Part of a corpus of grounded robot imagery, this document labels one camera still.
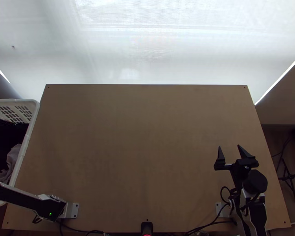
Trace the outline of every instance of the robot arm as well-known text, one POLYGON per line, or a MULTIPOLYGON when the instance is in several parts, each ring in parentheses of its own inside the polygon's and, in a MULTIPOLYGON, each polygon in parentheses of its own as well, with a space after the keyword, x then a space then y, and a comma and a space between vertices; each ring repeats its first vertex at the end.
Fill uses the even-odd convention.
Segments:
POLYGON ((30 209, 41 219, 76 218, 78 203, 67 203, 54 195, 34 195, 0 182, 0 200, 30 209))
POLYGON ((239 145, 238 150, 241 159, 237 159, 233 164, 226 164, 219 147, 218 158, 214 164, 215 170, 229 170, 235 184, 235 189, 229 197, 229 206, 222 210, 221 216, 236 220, 241 230, 240 235, 266 236, 264 192, 267 190, 267 179, 258 170, 251 169, 259 166, 255 156, 239 145))

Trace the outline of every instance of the white backdrop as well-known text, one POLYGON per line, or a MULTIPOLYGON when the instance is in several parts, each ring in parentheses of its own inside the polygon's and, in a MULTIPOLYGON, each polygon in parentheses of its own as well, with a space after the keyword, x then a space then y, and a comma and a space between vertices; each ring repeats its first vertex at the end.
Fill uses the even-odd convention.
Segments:
POLYGON ((23 98, 46 83, 241 84, 256 102, 294 60, 295 0, 0 0, 0 69, 23 98))

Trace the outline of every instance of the black cable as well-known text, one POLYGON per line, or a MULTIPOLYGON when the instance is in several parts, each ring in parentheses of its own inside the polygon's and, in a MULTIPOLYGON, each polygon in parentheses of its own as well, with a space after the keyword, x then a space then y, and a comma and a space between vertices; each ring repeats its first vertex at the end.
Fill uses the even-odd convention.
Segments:
POLYGON ((280 159, 279 159, 279 161, 278 161, 278 165, 277 165, 277 167, 276 167, 276 169, 275 169, 276 172, 278 171, 278 168, 279 168, 280 163, 281 163, 281 161, 282 161, 284 150, 285 150, 286 146, 289 144, 289 142, 292 141, 292 140, 293 140, 293 137, 291 137, 291 135, 290 135, 290 136, 285 140, 285 142, 284 142, 284 144, 283 144, 282 151, 280 151, 279 153, 277 153, 277 154, 271 156, 271 157, 276 157, 276 156, 278 156, 278 155, 281 154, 281 155, 280 155, 280 159))
POLYGON ((59 221, 56 221, 58 224, 60 224, 61 226, 63 226, 64 228, 67 228, 67 229, 70 229, 72 231, 76 231, 76 232, 80 232, 80 233, 87 233, 87 235, 89 234, 92 234, 92 233, 98 233, 98 234, 104 234, 104 235, 107 235, 105 234, 103 231, 101 230, 91 230, 91 231, 86 231, 86 230, 79 230, 79 229, 74 229, 74 228, 71 228, 67 225, 65 225, 64 223, 62 222, 59 222, 59 221))
POLYGON ((63 233, 62 233, 62 221, 63 221, 63 219, 61 219, 61 224, 59 224, 59 232, 60 232, 61 236, 63 236, 63 233))
POLYGON ((14 233, 15 229, 11 230, 10 233, 7 236, 12 236, 12 234, 14 233))
POLYGON ((42 219, 38 215, 35 215, 34 219, 32 220, 32 223, 38 224, 41 221, 42 221, 42 219))
POLYGON ((290 141, 292 141, 292 139, 293 139, 293 138, 291 138, 291 139, 285 141, 285 144, 283 145, 283 149, 282 149, 282 151, 281 151, 280 159, 278 160, 278 165, 277 165, 277 167, 276 167, 276 169, 275 169, 275 172, 278 171, 278 168, 280 167, 280 163, 281 163, 282 158, 283 158, 284 150, 285 150, 286 146, 288 145, 288 143, 289 143, 290 141))
POLYGON ((91 230, 85 236, 88 236, 89 234, 104 234, 104 232, 100 230, 91 230))
POLYGON ((189 236, 189 235, 191 235, 191 234, 193 234, 193 233, 195 233, 195 232, 197 232, 197 231, 199 231, 199 230, 201 230, 201 229, 203 229, 203 228, 205 228, 205 227, 208 227, 208 226, 210 226, 210 225, 222 224, 222 223, 233 223, 233 221, 218 221, 218 222, 215 222, 215 221, 218 219, 218 217, 220 216, 222 210, 223 210, 226 206, 228 206, 228 205, 229 205, 229 203, 227 203, 227 204, 225 204, 224 206, 221 207, 221 209, 219 210, 217 216, 215 217, 215 219, 214 219, 211 223, 209 223, 209 224, 207 224, 207 225, 204 225, 204 226, 201 226, 201 227, 194 228, 194 229, 192 229, 192 230, 189 230, 188 232, 185 233, 185 236, 189 236))
POLYGON ((256 194, 247 204, 245 204, 244 206, 242 206, 240 208, 240 210, 243 211, 243 210, 247 209, 251 204, 253 204, 257 200, 257 198, 259 197, 259 195, 260 194, 256 194))
POLYGON ((224 188, 226 188, 226 189, 228 190, 230 196, 232 195, 231 192, 230 192, 230 190, 229 190, 229 188, 226 187, 226 186, 223 186, 223 187, 221 188, 221 191, 219 192, 219 195, 221 196, 221 199, 222 199, 223 202, 229 204, 229 202, 226 201, 226 200, 223 198, 223 196, 222 196, 222 191, 223 191, 224 188))
POLYGON ((201 226, 201 227, 195 228, 195 229, 193 229, 192 232, 190 232, 190 233, 188 233, 188 234, 186 233, 185 235, 186 235, 186 236, 189 236, 189 235, 191 235, 191 234, 193 234, 193 233, 195 233, 195 232, 198 232, 198 231, 200 231, 201 229, 204 229, 204 228, 206 228, 206 227, 208 227, 208 226, 211 226, 211 225, 217 225, 217 224, 224 224, 224 223, 234 223, 234 221, 228 220, 228 221, 211 222, 210 224, 207 224, 207 225, 204 225, 204 226, 201 226))

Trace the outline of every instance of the floor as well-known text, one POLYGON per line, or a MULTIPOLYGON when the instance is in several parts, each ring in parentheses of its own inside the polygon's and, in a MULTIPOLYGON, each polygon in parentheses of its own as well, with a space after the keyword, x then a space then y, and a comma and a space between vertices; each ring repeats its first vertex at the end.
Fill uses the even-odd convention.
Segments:
MULTIPOLYGON (((265 138, 267 140, 267 144, 269 146, 270 153, 272 155, 281 151, 283 143, 289 137, 289 132, 292 128, 291 126, 277 126, 277 125, 265 125, 262 127, 264 131, 265 138)), ((277 166, 279 157, 274 157, 273 162, 274 165, 277 166)), ((291 141, 285 149, 284 152, 284 159, 286 164, 291 173, 295 173, 295 142, 291 141)), ((283 175, 283 165, 278 170, 278 176, 283 175)), ((295 222, 295 202, 292 191, 289 189, 287 184, 283 181, 280 181, 281 189, 283 192, 283 196, 286 202, 286 206, 288 209, 289 217, 291 222, 295 222)), ((0 209, 0 236, 8 236, 12 233, 11 230, 4 230, 1 229, 1 224, 5 212, 5 206, 0 209)), ((59 232, 54 233, 46 233, 46 232, 31 232, 31 231, 14 231, 13 236, 43 236, 43 235, 50 235, 50 236, 58 236, 60 235, 59 232)), ((75 232, 65 232, 66 236, 77 236, 83 235, 81 233, 75 232)), ((290 235, 295 236, 295 224, 291 228, 286 229, 274 229, 271 230, 269 235, 271 236, 283 236, 283 235, 290 235)))

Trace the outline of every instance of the metal bracket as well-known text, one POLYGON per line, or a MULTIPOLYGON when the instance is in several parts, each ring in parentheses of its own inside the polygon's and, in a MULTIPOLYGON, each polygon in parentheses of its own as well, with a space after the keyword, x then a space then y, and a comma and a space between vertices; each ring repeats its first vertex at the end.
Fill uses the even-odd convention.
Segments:
MULTIPOLYGON (((225 205, 225 203, 215 203, 215 209, 216 209, 216 215, 218 215, 219 211, 221 210, 221 208, 225 205)), ((226 206, 223 208, 223 210, 221 211, 219 217, 222 218, 230 218, 230 210, 231 210, 231 206, 226 206)))
POLYGON ((63 209, 63 213, 58 217, 60 219, 75 219, 79 211, 78 203, 67 203, 63 209))

